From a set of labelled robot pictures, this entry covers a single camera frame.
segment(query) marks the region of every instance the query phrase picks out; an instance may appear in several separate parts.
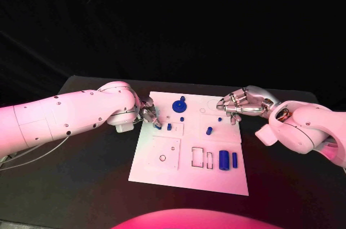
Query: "circular hole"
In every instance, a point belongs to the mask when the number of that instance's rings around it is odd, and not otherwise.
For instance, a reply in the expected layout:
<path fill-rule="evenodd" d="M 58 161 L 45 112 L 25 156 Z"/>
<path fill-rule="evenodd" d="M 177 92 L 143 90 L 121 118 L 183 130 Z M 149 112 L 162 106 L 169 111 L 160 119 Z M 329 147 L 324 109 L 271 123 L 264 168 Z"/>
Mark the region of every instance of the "circular hole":
<path fill-rule="evenodd" d="M 166 156 L 160 155 L 160 161 L 163 162 L 166 160 Z"/>

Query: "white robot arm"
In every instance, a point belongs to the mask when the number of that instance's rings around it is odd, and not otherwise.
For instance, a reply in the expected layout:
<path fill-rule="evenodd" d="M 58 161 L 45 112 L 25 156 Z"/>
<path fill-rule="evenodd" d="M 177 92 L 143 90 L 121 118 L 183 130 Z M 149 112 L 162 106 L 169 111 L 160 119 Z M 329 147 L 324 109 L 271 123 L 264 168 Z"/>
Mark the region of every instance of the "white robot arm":
<path fill-rule="evenodd" d="M 126 82 L 0 108 L 0 158 L 36 145 L 77 135 L 107 123 L 117 132 L 141 121 L 162 123 L 149 98 L 140 98 Z"/>
<path fill-rule="evenodd" d="M 268 91 L 252 85 L 228 94 L 216 108 L 231 116 L 232 125 L 241 121 L 238 114 L 268 119 L 268 124 L 255 132 L 267 146 L 280 141 L 297 153 L 316 150 L 346 168 L 346 112 L 301 101 L 280 102 Z M 324 142 L 329 136 L 336 143 Z"/>

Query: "dark table surface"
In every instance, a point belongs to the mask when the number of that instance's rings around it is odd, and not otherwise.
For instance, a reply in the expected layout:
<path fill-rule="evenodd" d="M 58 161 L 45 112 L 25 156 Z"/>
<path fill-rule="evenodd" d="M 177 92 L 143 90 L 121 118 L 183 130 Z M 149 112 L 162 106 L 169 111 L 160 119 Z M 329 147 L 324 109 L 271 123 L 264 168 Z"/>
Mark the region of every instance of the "dark table surface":
<path fill-rule="evenodd" d="M 59 94 L 115 79 L 72 76 Z M 225 96 L 238 87 L 121 80 L 138 95 L 150 91 Z M 270 90 L 281 101 L 317 103 L 304 91 Z M 0 220 L 66 229 L 107 229 L 146 213 L 195 208 L 228 212 L 284 228 L 345 228 L 346 174 L 317 153 L 303 155 L 255 137 L 265 124 L 242 116 L 241 138 L 250 196 L 128 181 L 141 125 L 117 133 L 104 124 L 72 136 L 36 162 L 0 171 Z M 59 141 L 9 162 L 10 167 L 48 152 Z"/>

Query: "rectangular slot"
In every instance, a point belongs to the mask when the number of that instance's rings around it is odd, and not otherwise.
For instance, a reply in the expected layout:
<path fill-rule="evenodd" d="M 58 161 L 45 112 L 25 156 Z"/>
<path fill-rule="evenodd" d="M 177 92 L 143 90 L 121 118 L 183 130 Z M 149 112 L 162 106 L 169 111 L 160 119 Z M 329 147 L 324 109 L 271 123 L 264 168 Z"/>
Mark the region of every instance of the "rectangular slot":
<path fill-rule="evenodd" d="M 213 169 L 213 154 L 206 153 L 206 169 Z"/>
<path fill-rule="evenodd" d="M 192 148 L 192 163 L 193 167 L 203 167 L 203 148 L 193 147 Z"/>

